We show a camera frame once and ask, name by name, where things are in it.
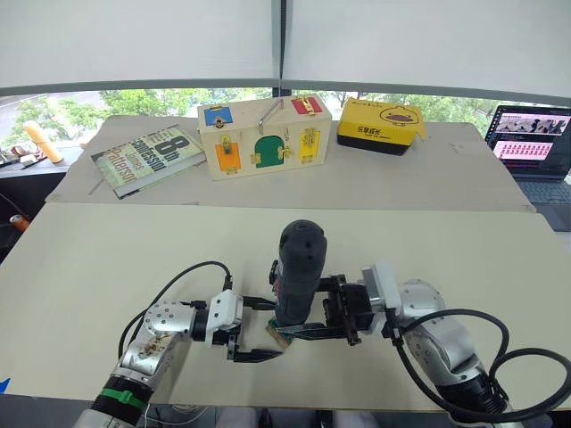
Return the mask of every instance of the green door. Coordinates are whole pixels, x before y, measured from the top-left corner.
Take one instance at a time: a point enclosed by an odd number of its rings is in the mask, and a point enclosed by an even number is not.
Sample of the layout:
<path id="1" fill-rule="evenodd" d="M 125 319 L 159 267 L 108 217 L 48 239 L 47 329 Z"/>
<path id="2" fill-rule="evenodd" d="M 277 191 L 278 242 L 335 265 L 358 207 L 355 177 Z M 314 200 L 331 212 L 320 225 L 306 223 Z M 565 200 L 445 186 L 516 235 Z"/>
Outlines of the green door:
<path id="1" fill-rule="evenodd" d="M 254 151 L 260 155 L 260 163 L 256 164 L 256 168 L 284 164 L 284 140 L 279 136 L 263 136 L 254 146 Z"/>

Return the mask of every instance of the book cover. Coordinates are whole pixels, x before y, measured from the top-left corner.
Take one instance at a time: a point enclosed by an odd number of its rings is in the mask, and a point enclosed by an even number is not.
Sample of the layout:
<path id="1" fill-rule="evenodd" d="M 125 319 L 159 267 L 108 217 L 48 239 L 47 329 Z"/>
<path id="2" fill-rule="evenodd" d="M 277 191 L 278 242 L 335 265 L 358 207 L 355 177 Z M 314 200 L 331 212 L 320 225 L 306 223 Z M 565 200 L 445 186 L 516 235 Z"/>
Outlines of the book cover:
<path id="1" fill-rule="evenodd" d="M 136 191 L 176 174 L 181 167 L 187 168 L 205 160 L 201 144 L 178 125 L 141 136 L 91 158 L 119 197 L 126 193 L 122 189 L 127 193 Z"/>

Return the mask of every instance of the laptop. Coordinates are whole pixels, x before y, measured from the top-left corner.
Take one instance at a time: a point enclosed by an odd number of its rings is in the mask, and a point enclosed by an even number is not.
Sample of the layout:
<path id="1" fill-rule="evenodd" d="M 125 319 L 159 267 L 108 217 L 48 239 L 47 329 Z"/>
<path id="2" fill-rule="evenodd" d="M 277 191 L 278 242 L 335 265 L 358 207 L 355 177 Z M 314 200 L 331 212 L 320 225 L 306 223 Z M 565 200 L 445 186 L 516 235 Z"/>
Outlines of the laptop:
<path id="1" fill-rule="evenodd" d="M 571 109 L 499 105 L 485 136 L 553 230 L 571 231 Z"/>

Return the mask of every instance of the yellow box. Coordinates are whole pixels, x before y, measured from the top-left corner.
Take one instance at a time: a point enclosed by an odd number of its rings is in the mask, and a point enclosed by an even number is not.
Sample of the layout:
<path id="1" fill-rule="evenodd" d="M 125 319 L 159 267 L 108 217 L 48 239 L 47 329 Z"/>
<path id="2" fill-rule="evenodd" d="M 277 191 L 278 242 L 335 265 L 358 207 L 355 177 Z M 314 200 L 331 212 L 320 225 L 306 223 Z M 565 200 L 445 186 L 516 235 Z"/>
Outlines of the yellow box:
<path id="1" fill-rule="evenodd" d="M 416 135 L 426 138 L 425 122 L 418 107 L 349 98 L 343 108 L 337 142 L 401 155 Z"/>

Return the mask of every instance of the white table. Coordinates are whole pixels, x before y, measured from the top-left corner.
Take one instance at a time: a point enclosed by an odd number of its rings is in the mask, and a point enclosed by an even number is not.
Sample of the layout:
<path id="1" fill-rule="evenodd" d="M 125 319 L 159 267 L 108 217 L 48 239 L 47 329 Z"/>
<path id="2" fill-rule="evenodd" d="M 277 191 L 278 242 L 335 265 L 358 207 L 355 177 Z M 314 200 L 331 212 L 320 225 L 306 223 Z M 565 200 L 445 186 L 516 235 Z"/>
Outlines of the white table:
<path id="1" fill-rule="evenodd" d="M 202 165 L 121 201 L 90 156 L 156 129 L 197 119 L 112 116 L 47 197 L 48 202 L 200 204 L 353 210 L 535 212 L 472 124 L 426 123 L 426 141 L 402 156 L 344 147 L 332 125 L 324 165 L 213 182 Z"/>
<path id="2" fill-rule="evenodd" d="M 238 292 L 271 298 L 267 278 L 278 237 L 298 218 L 326 231 L 324 275 L 356 280 L 361 266 L 388 259 L 399 282 L 422 278 L 449 307 L 500 317 L 510 328 L 511 349 L 539 346 L 571 357 L 570 257 L 540 215 L 48 203 L 0 266 L 0 378 L 12 378 L 7 392 L 93 399 L 116 362 L 123 326 L 195 262 L 219 259 L 232 270 Z M 202 269 L 168 296 L 209 300 L 222 278 L 215 268 Z M 323 317 L 320 301 L 312 319 Z M 271 314 L 246 314 L 244 346 L 275 346 L 264 332 Z M 489 366 L 498 332 L 479 320 L 462 321 Z M 177 380 L 167 380 L 153 401 L 435 409 L 389 341 L 363 339 L 353 348 L 344 340 L 295 341 L 285 355 L 257 365 L 228 362 L 225 348 L 193 343 Z M 523 407 L 546 397 L 560 376 L 547 360 L 522 358 L 499 378 L 512 404 Z"/>

